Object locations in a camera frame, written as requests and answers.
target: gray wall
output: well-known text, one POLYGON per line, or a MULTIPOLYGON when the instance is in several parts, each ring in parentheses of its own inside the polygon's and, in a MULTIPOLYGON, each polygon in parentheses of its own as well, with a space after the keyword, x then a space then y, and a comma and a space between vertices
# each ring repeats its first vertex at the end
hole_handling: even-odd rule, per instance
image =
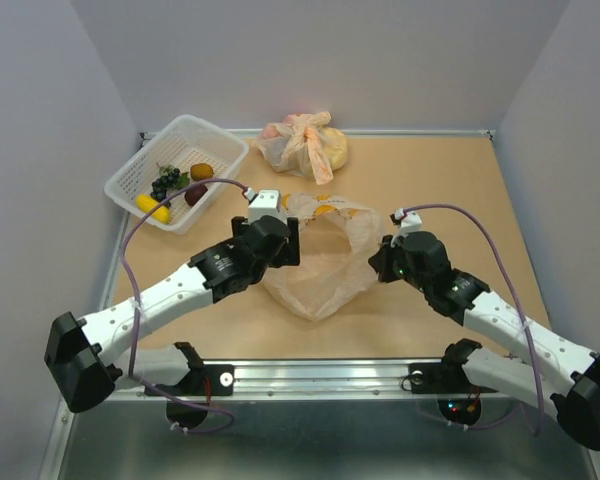
POLYGON ((567 0, 72 0, 142 130, 495 127, 567 0))
POLYGON ((554 330, 600 350, 600 0, 571 2, 495 143, 554 330))
POLYGON ((59 395, 49 324, 96 307, 136 129, 67 0, 0 1, 0 480, 34 479, 59 395))

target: white connector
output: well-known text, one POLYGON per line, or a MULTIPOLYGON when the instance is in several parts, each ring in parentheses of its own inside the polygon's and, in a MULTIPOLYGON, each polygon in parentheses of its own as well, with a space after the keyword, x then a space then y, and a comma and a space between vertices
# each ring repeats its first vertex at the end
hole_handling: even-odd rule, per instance
POLYGON ((253 199, 258 196, 258 192, 256 192, 253 188, 249 187, 246 191, 242 192, 244 198, 247 199, 249 203, 253 202, 253 199))
POLYGON ((395 218, 400 219, 400 228, 391 239, 391 246, 395 247, 398 244, 398 239, 406 237, 408 234, 417 232, 422 227, 422 219, 416 212, 409 212, 403 215, 402 208, 396 210, 395 218))
POLYGON ((285 224, 287 223, 287 214, 282 208, 282 195, 278 190, 260 190, 250 202, 249 223, 253 223, 267 215, 275 217, 285 224))

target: black bracket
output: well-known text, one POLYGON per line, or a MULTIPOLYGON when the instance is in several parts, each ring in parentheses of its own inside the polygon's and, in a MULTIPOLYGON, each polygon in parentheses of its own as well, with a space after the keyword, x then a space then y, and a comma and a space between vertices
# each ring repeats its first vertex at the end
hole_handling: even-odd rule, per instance
MULTIPOLYGON (((249 228, 249 222, 245 217, 233 217, 231 219, 231 231, 234 237, 245 234, 249 228)), ((299 221, 295 217, 287 218, 289 236, 287 242, 282 246, 278 254, 270 260, 269 267, 280 268, 285 266, 300 265, 300 232, 299 221)))
MULTIPOLYGON (((463 338, 458 343, 452 343, 445 351, 439 362, 422 362, 409 364, 408 380, 411 392, 415 395, 447 395, 468 394, 476 385, 472 385, 462 365, 474 350, 482 348, 478 342, 463 338)), ((484 393, 494 390, 480 387, 484 393)))
MULTIPOLYGON (((186 357, 189 373, 177 385, 157 385, 160 390, 176 397, 204 397, 207 393, 205 379, 209 379, 211 395, 213 397, 230 397, 233 395, 233 380, 228 385, 223 385, 221 380, 222 375, 226 374, 231 375, 232 379, 234 378, 235 367, 233 365, 230 363, 206 365, 195 348, 189 343, 177 342, 174 345, 186 357)), ((145 389, 144 393, 149 397, 160 396, 149 389, 145 389)))
POLYGON ((473 275, 451 267, 444 244, 430 232, 414 232, 397 239, 383 237, 378 252, 369 264, 382 283, 404 280, 424 294, 427 303, 442 316, 459 325, 464 312, 489 285, 473 275))
POLYGON ((600 451, 600 355, 583 373, 574 372, 567 396, 554 394, 558 424, 579 444, 600 451))
POLYGON ((115 389, 117 374, 112 366, 102 364, 99 349, 100 345, 89 343, 71 312, 51 324, 44 363, 73 413, 95 407, 115 389))

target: white plastic bag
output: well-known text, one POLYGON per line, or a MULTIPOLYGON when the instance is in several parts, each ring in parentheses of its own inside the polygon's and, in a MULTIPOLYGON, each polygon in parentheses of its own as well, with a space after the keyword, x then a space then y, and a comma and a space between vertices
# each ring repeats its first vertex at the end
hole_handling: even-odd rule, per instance
POLYGON ((300 223, 300 266, 270 268, 263 284, 296 315, 319 321, 377 282, 368 260, 384 224, 376 211, 338 196, 296 193, 283 204, 300 223))
POLYGON ((324 185, 347 160, 347 139, 326 127, 330 121, 329 112, 287 115, 282 123, 267 124, 253 144, 276 172, 315 178, 324 185))

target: dark grape bunch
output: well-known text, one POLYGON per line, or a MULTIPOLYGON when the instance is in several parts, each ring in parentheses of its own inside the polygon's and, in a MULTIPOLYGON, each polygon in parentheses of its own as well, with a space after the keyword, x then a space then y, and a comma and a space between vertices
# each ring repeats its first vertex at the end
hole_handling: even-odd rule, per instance
MULTIPOLYGON (((159 169, 160 178, 155 180, 151 187, 151 198, 157 202, 161 202, 167 198, 167 192, 169 190, 180 190, 181 188, 189 185, 189 177, 187 174, 181 174, 180 169, 173 165, 167 165, 166 167, 160 167, 159 169)), ((171 207, 171 202, 167 202, 166 207, 171 207)))

